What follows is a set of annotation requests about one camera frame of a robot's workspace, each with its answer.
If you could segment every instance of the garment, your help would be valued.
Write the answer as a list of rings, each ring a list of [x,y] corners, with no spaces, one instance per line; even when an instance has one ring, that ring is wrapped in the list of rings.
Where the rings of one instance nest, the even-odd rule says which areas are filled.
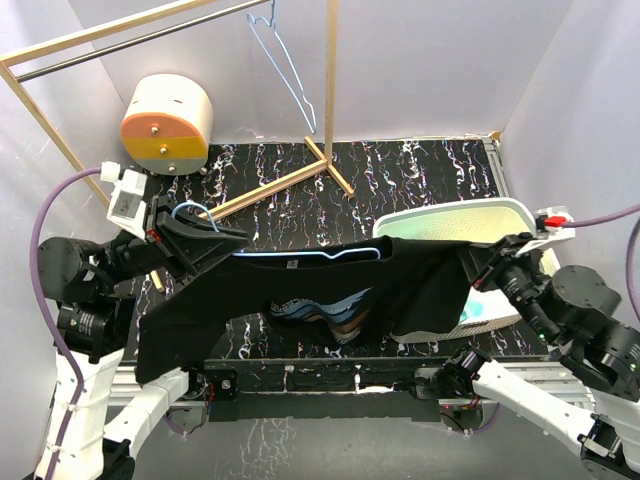
[[[388,333],[448,333],[469,294],[459,259],[468,245],[381,237],[321,249],[334,255],[373,247],[379,260],[371,253],[230,257],[141,319],[136,378],[147,383],[203,362],[226,322],[250,313],[263,313],[281,335],[329,346],[379,342]]]

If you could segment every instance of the cylindrical container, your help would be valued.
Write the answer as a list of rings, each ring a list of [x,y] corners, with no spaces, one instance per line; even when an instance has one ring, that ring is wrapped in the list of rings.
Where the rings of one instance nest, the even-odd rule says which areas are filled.
[[[147,170],[186,175],[207,161],[213,107],[193,80],[180,75],[145,77],[120,126],[129,155]]]

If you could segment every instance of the wooden frame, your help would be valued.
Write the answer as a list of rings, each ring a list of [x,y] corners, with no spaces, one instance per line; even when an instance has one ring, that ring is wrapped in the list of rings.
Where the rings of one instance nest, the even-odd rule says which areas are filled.
[[[141,13],[129,15],[111,22],[103,23],[95,27],[87,28],[79,32],[64,35],[53,40],[32,45],[27,48],[17,50],[0,56],[0,76],[9,85],[11,90],[20,99],[29,113],[40,124],[42,129],[49,135],[53,143],[58,147],[67,161],[77,171],[84,170],[85,166],[75,155],[73,150],[55,129],[45,114],[40,110],[35,100],[29,95],[26,89],[18,82],[10,67],[19,65],[29,60],[34,60],[52,53],[60,52],[71,47],[76,47],[99,38],[103,38],[114,33],[123,32],[131,28],[146,25],[155,20],[167,18],[177,13],[185,12],[202,5],[213,3],[216,0],[178,0],[161,7],[152,8]],[[231,213],[242,210],[258,201],[264,200],[269,195],[284,190],[302,180],[305,180],[317,173],[328,170],[329,174],[340,185],[349,197],[353,196],[353,188],[340,175],[333,165],[333,123],[335,105],[335,70],[336,70],[336,50],[338,36],[338,2],[339,0],[327,0],[327,85],[325,98],[325,153],[309,137],[305,137],[305,143],[318,159],[317,162],[307,165],[289,175],[285,175],[267,185],[252,190],[240,197],[229,200],[218,207],[211,209],[215,218],[221,218]],[[105,205],[109,205],[109,197],[99,187],[91,177],[85,178],[89,188]]]

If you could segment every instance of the wire hanger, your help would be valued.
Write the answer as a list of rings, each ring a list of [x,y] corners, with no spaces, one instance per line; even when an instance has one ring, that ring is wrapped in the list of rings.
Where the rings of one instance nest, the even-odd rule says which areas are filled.
[[[256,32],[255,25],[259,21],[263,21],[267,25],[268,28],[273,30],[273,34],[276,37],[276,40],[278,40],[278,42],[280,43],[280,46],[282,47],[282,50],[284,51],[284,54],[287,56],[287,60],[289,61],[289,66],[293,70],[293,74],[296,77],[296,82],[298,82],[298,87],[300,87],[300,91],[302,92],[302,101],[304,103],[306,103],[309,106],[309,109],[311,110],[311,119],[307,115],[307,112],[305,111],[304,107],[302,106],[302,102],[300,101],[300,99],[296,95],[296,92],[294,92],[293,87],[287,81],[286,77],[284,76],[284,73],[282,73],[282,70],[280,70],[280,67],[278,67],[278,64],[276,63],[274,58],[271,56],[271,53],[269,53],[269,50],[267,49],[266,45],[260,39],[260,36],[258,35],[258,32]],[[247,13],[247,22],[249,22],[249,28],[251,28],[251,31],[253,32],[253,35],[256,37],[256,40],[258,40],[258,43],[260,44],[260,46],[264,50],[264,53],[267,54],[267,57],[269,57],[269,60],[271,60],[271,63],[273,64],[273,66],[275,67],[276,71],[280,75],[280,78],[282,78],[282,81],[284,82],[284,84],[289,89],[289,92],[291,92],[291,95],[293,95],[293,98],[295,99],[296,103],[298,104],[298,108],[302,112],[302,115],[304,116],[304,119],[306,120],[307,125],[309,126],[309,130],[311,130],[311,133],[314,133],[314,134],[317,133],[317,131],[318,131],[318,123],[316,121],[315,109],[313,108],[313,104],[309,100],[307,100],[307,97],[306,97],[306,95],[304,93],[304,85],[302,85],[302,80],[300,80],[300,76],[298,75],[298,71],[296,70],[296,67],[293,65],[293,60],[291,60],[291,56],[289,55],[289,50],[287,50],[287,47],[285,46],[284,42],[282,41],[282,38],[280,38],[280,35],[278,35],[278,30],[276,28],[276,0],[272,0],[271,1],[271,18],[269,20],[267,20],[266,17],[258,17],[258,18],[256,18],[252,14]]]
[[[183,208],[187,208],[187,207],[195,207],[198,208],[200,210],[203,210],[204,212],[207,213],[207,216],[209,217],[209,221],[211,222],[211,227],[213,228],[214,231],[219,232],[220,230],[218,230],[218,227],[216,226],[216,222],[213,219],[213,216],[211,216],[211,212],[209,212],[209,209],[207,207],[205,207],[204,205],[201,205],[199,203],[196,202],[192,202],[190,200],[186,201],[186,202],[182,202],[179,205],[176,205],[174,207],[174,209],[171,211],[171,217],[172,218],[176,218],[176,214],[182,210]],[[276,257],[325,257],[329,260],[335,260],[336,258],[340,258],[343,255],[348,255],[351,253],[375,253],[376,254],[376,260],[380,260],[382,258],[382,254],[380,253],[380,250],[375,248],[375,247],[362,247],[362,248],[348,248],[346,250],[343,250],[341,252],[336,253],[335,255],[329,255],[327,252],[322,252],[320,250],[311,250],[311,251],[303,251],[303,252],[237,252],[234,253],[233,256],[234,257],[246,257],[246,258],[276,258]]]

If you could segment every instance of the white plastic basket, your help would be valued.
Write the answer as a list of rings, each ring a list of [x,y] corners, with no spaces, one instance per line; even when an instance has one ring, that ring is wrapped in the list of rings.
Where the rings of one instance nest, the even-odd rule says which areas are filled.
[[[399,237],[416,240],[466,240],[494,243],[505,235],[535,232],[535,220],[527,208],[512,198],[487,198],[451,202],[414,208],[385,215],[373,226],[373,236]],[[547,250],[541,261],[542,271],[553,275],[558,260]],[[480,293],[471,290],[470,302],[482,305],[482,313],[461,321],[446,334],[412,332],[394,336],[401,343],[422,343],[477,335],[514,324],[518,312],[500,291]]]

